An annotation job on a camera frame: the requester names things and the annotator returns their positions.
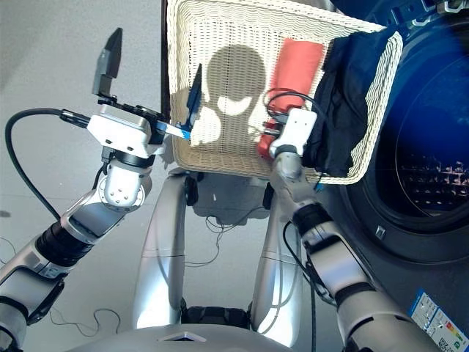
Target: gray floor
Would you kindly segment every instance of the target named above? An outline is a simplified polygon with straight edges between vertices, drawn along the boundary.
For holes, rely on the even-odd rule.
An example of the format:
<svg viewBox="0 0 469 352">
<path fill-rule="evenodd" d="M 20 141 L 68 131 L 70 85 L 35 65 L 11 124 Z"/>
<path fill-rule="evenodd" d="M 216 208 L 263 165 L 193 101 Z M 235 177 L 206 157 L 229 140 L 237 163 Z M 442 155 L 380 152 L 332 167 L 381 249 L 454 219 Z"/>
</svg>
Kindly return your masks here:
<svg viewBox="0 0 469 352">
<path fill-rule="evenodd" d="M 118 26 L 124 28 L 124 44 L 119 78 L 112 91 L 122 101 L 158 110 L 159 1 L 1 0 L 2 133 L 7 119 L 27 108 L 66 107 L 87 115 L 97 111 L 96 97 L 90 94 L 96 58 L 107 36 Z M 97 142 L 85 130 L 64 124 L 57 118 L 32 117 L 19 122 L 14 130 L 14 143 L 24 169 L 59 212 L 90 188 L 100 165 Z M 48 227 L 53 218 L 15 173 L 3 139 L 0 145 L 0 235 L 21 248 Z M 67 320 L 93 326 L 92 312 L 108 307 L 122 316 L 121 330 L 130 329 L 141 246 L 162 181 L 168 170 L 175 167 L 165 166 L 161 160 L 155 162 L 153 190 L 146 204 L 93 249 L 67 279 L 66 288 L 56 303 Z M 246 182 L 250 187 L 256 187 L 256 183 L 230 182 L 235 185 L 233 194 L 237 195 L 233 203 L 211 204 L 196 212 L 203 215 L 212 208 L 222 208 L 225 214 L 235 217 L 260 202 L 246 193 L 246 189 L 250 189 L 246 188 Z M 212 265 L 186 269 L 188 303 L 247 307 L 266 227 L 267 219 L 249 219 L 247 225 L 224 236 L 221 254 Z M 211 258 L 215 254 L 214 235 L 206 229 L 204 218 L 192 209 L 186 216 L 186 229 L 188 259 Z M 10 252 L 5 242 L 0 241 L 1 258 L 7 259 Z M 303 323 L 296 351 L 310 348 L 306 287 L 304 296 Z M 318 351 L 340 351 L 334 309 L 319 304 L 317 314 Z M 113 334 L 115 317 L 101 313 L 99 318 L 103 326 L 96 338 Z M 45 318 L 29 329 L 24 349 L 26 352 L 59 352 L 90 340 L 82 337 L 74 326 L 54 326 Z"/>
</svg>

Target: wicker basket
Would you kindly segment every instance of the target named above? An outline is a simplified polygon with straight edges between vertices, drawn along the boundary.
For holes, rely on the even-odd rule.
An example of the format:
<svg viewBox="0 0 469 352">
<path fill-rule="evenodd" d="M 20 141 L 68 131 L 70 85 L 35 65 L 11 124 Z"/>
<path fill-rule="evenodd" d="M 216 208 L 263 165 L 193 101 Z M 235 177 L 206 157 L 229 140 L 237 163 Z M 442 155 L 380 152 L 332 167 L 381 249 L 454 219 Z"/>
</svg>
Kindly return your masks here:
<svg viewBox="0 0 469 352">
<path fill-rule="evenodd" d="M 263 95 L 270 86 L 283 39 L 322 43 L 353 32 L 375 32 L 377 24 L 297 4 L 269 0 L 169 0 L 168 65 L 171 120 L 185 120 L 188 88 L 202 64 L 202 104 L 190 142 L 174 139 L 174 157 L 186 169 L 268 177 L 271 161 L 257 155 L 262 123 L 268 119 Z M 351 184 L 368 167 L 380 129 L 402 38 L 388 41 L 366 96 L 369 125 L 352 151 L 347 177 L 322 178 L 324 183 Z M 323 72 L 317 72 L 314 91 Z M 308 169 L 307 177 L 319 175 Z"/>
</svg>

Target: red towel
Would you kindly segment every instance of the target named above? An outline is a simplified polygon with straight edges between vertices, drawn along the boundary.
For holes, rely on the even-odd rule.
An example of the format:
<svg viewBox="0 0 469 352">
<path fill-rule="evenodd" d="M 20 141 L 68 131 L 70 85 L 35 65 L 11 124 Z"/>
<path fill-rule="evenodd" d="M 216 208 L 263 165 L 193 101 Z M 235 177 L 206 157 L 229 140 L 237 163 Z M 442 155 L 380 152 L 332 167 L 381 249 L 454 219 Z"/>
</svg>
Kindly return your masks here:
<svg viewBox="0 0 469 352">
<path fill-rule="evenodd" d="M 288 90 L 309 94 L 323 51 L 322 44 L 286 38 L 270 82 L 270 97 Z M 270 107 L 274 111 L 288 112 L 303 104 L 302 98 L 285 96 L 276 98 Z"/>
</svg>

